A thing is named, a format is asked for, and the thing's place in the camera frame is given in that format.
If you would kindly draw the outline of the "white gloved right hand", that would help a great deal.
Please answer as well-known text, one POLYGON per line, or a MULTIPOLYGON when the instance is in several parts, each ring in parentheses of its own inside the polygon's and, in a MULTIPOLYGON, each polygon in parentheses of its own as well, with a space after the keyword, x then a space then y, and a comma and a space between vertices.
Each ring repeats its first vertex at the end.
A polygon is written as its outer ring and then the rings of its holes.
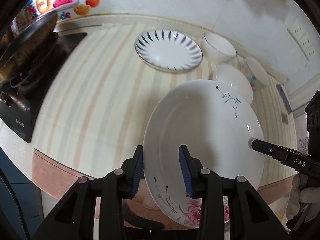
POLYGON ((319 213, 320 188, 306 187, 303 190, 300 190, 299 186, 300 174, 298 173, 292 180, 292 189, 286 207, 286 217, 288 220, 292 220, 299 213, 300 202, 304 204, 311 204, 310 210, 305 218, 305 222, 308 222, 316 218, 319 213))

